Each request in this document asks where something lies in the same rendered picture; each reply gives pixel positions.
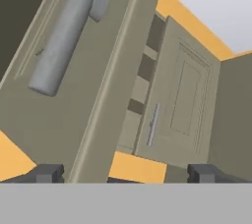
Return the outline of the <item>olive panelled cabinet door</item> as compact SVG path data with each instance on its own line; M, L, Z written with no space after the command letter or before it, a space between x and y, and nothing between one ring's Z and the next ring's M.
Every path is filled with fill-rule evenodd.
M135 155L181 168L208 161L220 67L174 18L166 20ZM147 146L157 103L155 137Z

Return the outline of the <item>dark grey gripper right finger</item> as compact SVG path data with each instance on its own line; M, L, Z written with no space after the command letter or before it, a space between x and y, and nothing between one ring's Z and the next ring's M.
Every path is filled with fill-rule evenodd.
M189 164L188 183L247 183L247 180L225 174L212 164Z

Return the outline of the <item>olive open shelf unit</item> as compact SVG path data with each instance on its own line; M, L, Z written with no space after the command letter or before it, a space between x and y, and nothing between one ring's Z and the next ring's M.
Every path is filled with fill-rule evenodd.
M149 35L142 54L138 74L135 79L131 98L128 103L117 150L131 154L137 141L145 105L148 99L151 80L153 77L158 51L165 27L165 17L155 12Z

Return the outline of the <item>olive tall cabinet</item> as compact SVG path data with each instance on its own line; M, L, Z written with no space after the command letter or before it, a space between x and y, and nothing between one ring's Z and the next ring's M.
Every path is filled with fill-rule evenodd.
M252 180L252 54L218 60L218 90L205 163Z

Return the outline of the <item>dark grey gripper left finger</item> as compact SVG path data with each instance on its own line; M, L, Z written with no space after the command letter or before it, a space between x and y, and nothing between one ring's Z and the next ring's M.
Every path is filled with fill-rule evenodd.
M62 164L38 164L27 174L4 180L4 183L63 183Z

